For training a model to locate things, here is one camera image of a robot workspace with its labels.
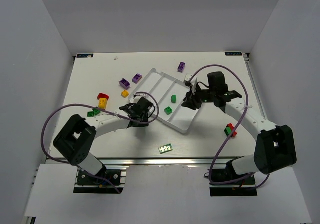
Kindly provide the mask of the red curved lego brick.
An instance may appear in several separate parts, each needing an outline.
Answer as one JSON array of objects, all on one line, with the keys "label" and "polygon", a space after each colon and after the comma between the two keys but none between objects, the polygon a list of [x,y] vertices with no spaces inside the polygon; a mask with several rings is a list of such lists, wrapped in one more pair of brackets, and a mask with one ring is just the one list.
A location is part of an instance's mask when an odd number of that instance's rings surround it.
[{"label": "red curved lego brick", "polygon": [[109,100],[110,97],[107,94],[99,93],[97,96],[97,99],[99,100],[101,98],[105,98],[106,100]]}]

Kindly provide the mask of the green studded lego plate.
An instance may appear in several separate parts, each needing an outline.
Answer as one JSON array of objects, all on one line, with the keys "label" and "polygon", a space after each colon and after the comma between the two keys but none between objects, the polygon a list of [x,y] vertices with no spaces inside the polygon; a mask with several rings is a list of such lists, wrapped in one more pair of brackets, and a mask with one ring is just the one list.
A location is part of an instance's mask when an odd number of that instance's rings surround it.
[{"label": "green studded lego plate", "polygon": [[173,150],[173,147],[172,147],[172,144],[166,144],[166,145],[162,145],[158,148],[159,152],[161,154],[163,153],[166,153],[166,152],[169,152],[169,151],[172,151]]}]

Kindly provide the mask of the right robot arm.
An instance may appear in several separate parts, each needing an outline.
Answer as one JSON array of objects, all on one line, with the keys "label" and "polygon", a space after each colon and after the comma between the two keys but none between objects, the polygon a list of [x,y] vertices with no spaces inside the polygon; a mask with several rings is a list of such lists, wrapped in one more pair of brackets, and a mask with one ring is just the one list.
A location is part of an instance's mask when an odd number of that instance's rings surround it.
[{"label": "right robot arm", "polygon": [[288,125],[279,126],[250,108],[237,91],[229,90],[222,72],[212,72],[207,77],[206,89],[200,88],[197,77],[185,77],[184,84],[189,87],[189,92],[182,106],[197,110],[203,103],[213,103],[239,121],[256,141],[252,155],[227,163],[226,169],[230,175],[240,176],[258,171],[270,174],[297,162],[294,134]]}]

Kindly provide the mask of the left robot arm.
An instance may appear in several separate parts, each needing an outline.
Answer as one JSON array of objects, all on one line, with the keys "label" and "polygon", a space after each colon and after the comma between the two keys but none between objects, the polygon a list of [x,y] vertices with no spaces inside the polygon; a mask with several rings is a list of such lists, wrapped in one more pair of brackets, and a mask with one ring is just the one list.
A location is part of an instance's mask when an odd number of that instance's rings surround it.
[{"label": "left robot arm", "polygon": [[89,118],[74,114],[57,134],[53,145],[71,165],[87,172],[95,182],[104,182],[107,168],[90,152],[95,138],[120,129],[147,127],[158,108],[156,101],[138,96],[136,102],[126,104],[116,112]]}]

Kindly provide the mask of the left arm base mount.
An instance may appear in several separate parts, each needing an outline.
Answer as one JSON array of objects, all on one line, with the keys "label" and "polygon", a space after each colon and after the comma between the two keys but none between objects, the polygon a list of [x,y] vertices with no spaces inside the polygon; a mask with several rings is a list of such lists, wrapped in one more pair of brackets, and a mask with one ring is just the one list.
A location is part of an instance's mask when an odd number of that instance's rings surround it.
[{"label": "left arm base mount", "polygon": [[120,194],[126,183],[126,168],[108,168],[102,177],[93,177],[78,169],[73,192],[78,194]]}]

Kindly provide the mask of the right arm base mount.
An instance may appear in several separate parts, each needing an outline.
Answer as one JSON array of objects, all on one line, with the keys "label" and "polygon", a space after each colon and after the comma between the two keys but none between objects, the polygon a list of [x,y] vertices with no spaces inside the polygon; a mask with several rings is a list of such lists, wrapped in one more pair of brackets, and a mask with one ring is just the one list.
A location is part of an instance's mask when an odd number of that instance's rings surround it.
[{"label": "right arm base mount", "polygon": [[[232,179],[225,169],[213,169],[211,178],[214,182],[226,182]],[[249,197],[258,195],[254,176],[228,184],[209,184],[209,190],[211,197]]]}]

